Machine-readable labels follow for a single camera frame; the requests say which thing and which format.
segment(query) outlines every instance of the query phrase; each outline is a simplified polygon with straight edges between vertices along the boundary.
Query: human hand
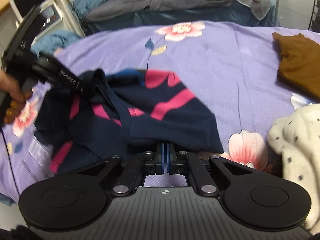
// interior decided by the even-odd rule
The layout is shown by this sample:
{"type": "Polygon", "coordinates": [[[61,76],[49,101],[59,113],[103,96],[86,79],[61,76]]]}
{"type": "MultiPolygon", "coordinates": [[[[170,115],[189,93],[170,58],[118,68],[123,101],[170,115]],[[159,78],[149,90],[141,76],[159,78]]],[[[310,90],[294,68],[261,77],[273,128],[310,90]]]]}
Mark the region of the human hand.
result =
{"type": "Polygon", "coordinates": [[[32,97],[32,92],[22,93],[19,82],[3,71],[0,71],[0,90],[9,93],[12,97],[10,107],[5,112],[4,123],[13,123],[24,108],[26,100],[32,97]]]}

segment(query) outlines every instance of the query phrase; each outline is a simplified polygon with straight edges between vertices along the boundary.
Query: silver screw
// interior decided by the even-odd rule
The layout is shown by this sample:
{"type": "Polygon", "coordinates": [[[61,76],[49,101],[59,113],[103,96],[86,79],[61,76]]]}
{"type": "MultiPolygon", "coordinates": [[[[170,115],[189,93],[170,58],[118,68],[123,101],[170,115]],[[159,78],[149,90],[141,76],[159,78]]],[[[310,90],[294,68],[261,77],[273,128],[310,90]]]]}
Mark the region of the silver screw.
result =
{"type": "Polygon", "coordinates": [[[216,192],[217,188],[213,185],[204,185],[201,187],[201,190],[204,193],[214,193],[214,192],[216,192]]]}
{"type": "Polygon", "coordinates": [[[124,186],[124,185],[119,185],[119,186],[115,186],[113,188],[113,191],[118,193],[118,194],[124,194],[124,193],[127,193],[129,191],[129,188],[127,186],[124,186]]]}

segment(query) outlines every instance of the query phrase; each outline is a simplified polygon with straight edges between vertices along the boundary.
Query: gray ribbed plate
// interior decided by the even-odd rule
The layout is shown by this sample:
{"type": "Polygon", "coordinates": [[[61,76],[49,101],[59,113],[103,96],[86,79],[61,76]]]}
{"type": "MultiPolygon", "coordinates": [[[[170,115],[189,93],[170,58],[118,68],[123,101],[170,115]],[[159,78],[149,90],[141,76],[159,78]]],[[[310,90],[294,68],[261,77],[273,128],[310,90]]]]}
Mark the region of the gray ribbed plate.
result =
{"type": "MultiPolygon", "coordinates": [[[[79,210],[79,216],[85,214],[79,210]]],[[[282,232],[247,228],[231,219],[217,199],[201,197],[191,187],[139,187],[132,196],[114,199],[106,213],[86,228],[61,233],[32,230],[45,240],[305,240],[310,237],[302,227],[282,232]]]]}

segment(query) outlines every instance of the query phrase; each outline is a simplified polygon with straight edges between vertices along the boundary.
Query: pink stripe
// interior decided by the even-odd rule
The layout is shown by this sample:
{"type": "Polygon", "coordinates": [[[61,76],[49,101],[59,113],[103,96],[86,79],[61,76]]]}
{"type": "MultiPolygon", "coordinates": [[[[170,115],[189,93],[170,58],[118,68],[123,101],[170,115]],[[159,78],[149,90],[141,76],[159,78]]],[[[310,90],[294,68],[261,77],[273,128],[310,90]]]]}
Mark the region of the pink stripe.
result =
{"type": "Polygon", "coordinates": [[[175,72],[170,72],[168,76],[168,86],[174,87],[180,83],[180,79],[175,72]]]}
{"type": "Polygon", "coordinates": [[[71,147],[73,146],[72,141],[65,142],[64,145],[61,146],[59,151],[56,153],[56,155],[51,160],[51,165],[49,169],[57,173],[59,166],[63,163],[64,159],[67,157],[71,147]]]}
{"type": "Polygon", "coordinates": [[[152,89],[160,86],[165,81],[168,74],[168,71],[147,70],[145,75],[146,88],[152,89]]]}
{"type": "Polygon", "coordinates": [[[128,108],[128,110],[131,116],[141,116],[144,114],[139,108],[128,108]]]}
{"type": "Polygon", "coordinates": [[[117,120],[117,119],[112,119],[117,125],[120,125],[120,126],[122,126],[122,124],[121,124],[121,122],[120,122],[120,120],[117,120]]]}
{"type": "Polygon", "coordinates": [[[72,120],[79,113],[80,97],[75,96],[73,98],[72,106],[70,109],[69,119],[72,120]]]}
{"type": "Polygon", "coordinates": [[[168,102],[160,102],[156,104],[155,108],[151,113],[151,117],[159,121],[163,120],[164,116],[172,109],[178,109],[188,103],[191,99],[196,96],[187,88],[180,91],[168,102]]]}
{"type": "Polygon", "coordinates": [[[101,117],[101,118],[110,120],[109,115],[106,113],[106,111],[104,111],[103,106],[101,104],[100,105],[92,105],[92,109],[93,109],[94,114],[97,117],[101,117]]]}

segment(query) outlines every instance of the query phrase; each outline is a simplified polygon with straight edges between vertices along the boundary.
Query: white floor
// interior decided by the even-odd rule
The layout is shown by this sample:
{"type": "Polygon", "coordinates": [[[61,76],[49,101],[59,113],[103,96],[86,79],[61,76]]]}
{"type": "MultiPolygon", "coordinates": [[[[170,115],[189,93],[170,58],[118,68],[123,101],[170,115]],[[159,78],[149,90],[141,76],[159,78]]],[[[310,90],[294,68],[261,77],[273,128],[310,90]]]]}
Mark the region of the white floor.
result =
{"type": "Polygon", "coordinates": [[[18,208],[14,204],[11,207],[0,203],[0,228],[10,230],[17,225],[26,225],[18,208]]]}

